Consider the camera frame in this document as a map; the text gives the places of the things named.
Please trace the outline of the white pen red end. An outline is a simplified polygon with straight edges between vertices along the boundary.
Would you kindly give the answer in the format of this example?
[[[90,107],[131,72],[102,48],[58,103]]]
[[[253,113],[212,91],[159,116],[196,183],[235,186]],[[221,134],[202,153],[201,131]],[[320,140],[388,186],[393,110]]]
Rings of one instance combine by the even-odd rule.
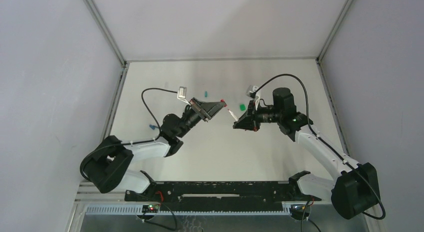
[[[233,117],[234,121],[237,122],[238,121],[238,117],[230,109],[228,109],[228,112]]]

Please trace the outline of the green square cap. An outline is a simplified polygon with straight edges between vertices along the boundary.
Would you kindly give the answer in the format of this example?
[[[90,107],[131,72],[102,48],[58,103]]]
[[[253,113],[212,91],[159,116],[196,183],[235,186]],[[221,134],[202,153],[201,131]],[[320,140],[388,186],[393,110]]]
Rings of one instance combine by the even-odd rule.
[[[239,105],[239,108],[240,108],[241,111],[246,110],[246,106],[243,103]]]

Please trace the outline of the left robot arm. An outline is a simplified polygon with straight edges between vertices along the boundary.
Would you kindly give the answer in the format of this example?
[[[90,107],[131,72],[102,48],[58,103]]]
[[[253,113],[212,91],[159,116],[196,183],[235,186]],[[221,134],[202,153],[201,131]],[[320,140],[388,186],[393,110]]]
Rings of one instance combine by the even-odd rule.
[[[116,190],[143,193],[154,183],[144,171],[130,165],[151,158],[174,155],[184,144],[181,140],[200,121],[210,121],[226,107],[226,102],[204,102],[192,98],[181,116],[167,114],[157,138],[123,142],[114,135],[106,137],[80,164],[81,175],[106,194]]]

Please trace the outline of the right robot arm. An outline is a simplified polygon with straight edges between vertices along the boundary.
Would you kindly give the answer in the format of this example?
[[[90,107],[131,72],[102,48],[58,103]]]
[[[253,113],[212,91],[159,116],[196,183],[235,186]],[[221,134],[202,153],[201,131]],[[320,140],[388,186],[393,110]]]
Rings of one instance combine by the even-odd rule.
[[[300,192],[331,201],[342,218],[350,220],[365,214],[381,202],[378,174],[372,164],[361,164],[326,142],[307,115],[297,110],[290,89],[274,89],[272,99],[273,104],[265,106],[252,99],[233,128],[257,132],[262,123],[277,124],[284,135],[309,151],[331,176],[324,179],[309,171],[297,173],[292,179]]]

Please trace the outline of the small circuit board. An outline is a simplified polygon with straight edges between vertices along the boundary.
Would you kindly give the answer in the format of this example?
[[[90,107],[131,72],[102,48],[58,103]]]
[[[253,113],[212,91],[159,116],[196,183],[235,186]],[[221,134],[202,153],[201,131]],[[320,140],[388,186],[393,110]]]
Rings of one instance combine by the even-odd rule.
[[[158,204],[147,204],[142,206],[143,214],[155,214],[160,210],[160,205]]]

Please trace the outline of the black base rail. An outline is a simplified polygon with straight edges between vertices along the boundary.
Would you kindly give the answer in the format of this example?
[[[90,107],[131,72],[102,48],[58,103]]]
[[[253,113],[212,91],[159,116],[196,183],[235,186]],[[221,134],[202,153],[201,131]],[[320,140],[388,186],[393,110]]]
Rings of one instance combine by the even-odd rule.
[[[285,202],[305,202],[309,196],[288,181],[162,181],[137,194],[126,191],[126,202],[163,202],[173,212],[279,212]]]

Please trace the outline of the aluminium frame rails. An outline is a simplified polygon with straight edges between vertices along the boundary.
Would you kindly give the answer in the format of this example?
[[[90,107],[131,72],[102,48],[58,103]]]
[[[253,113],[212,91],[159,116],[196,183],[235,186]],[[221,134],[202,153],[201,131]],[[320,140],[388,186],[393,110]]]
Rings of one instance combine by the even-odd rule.
[[[282,211],[174,212],[163,202],[125,201],[127,190],[101,193],[90,182],[77,190],[69,232],[385,232],[386,224],[364,215],[342,218],[319,198],[284,202]],[[143,205],[160,205],[142,213]]]

